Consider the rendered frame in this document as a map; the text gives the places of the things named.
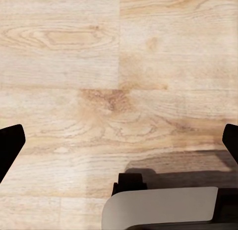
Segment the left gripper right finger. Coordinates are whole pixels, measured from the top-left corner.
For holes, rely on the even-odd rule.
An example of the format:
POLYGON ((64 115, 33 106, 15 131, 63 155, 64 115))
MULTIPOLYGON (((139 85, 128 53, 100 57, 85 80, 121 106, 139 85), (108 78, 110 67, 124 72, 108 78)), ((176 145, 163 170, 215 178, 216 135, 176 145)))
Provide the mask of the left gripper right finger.
POLYGON ((226 124, 222 142, 238 164, 238 126, 226 124))

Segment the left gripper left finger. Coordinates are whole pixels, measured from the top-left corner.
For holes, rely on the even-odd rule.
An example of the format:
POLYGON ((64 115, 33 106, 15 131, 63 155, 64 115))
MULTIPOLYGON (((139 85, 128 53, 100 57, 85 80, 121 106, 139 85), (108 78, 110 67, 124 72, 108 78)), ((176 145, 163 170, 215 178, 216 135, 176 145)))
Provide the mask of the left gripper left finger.
POLYGON ((21 124, 0 129, 0 183, 26 142, 21 124))

